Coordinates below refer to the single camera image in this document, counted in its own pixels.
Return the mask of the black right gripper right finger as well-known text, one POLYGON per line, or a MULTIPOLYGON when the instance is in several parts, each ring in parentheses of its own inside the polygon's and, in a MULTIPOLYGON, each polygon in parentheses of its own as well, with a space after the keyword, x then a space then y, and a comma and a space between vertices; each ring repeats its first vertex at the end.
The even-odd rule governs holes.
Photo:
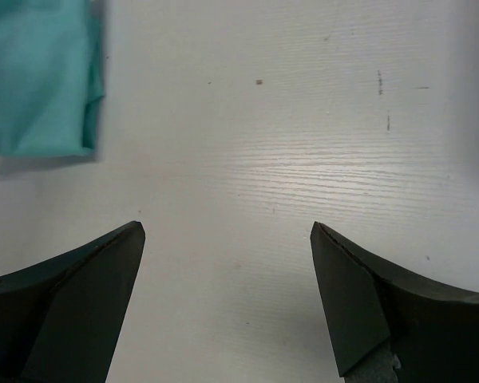
POLYGON ((479 293, 383 259, 322 223, 311 250, 346 382, 479 382, 479 293))

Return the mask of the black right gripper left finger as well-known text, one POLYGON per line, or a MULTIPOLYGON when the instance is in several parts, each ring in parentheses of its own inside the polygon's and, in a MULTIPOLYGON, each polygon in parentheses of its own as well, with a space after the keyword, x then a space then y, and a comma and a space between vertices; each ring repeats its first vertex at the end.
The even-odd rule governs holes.
POLYGON ((104 382, 144 243, 132 221, 0 276, 0 382, 104 382))

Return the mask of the teal green t-shirt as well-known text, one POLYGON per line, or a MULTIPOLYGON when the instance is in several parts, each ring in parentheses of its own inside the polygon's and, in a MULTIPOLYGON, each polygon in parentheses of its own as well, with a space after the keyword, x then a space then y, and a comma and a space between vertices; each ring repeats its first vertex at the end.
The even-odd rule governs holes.
POLYGON ((0 156, 87 156, 105 95, 101 1, 0 1, 0 156))

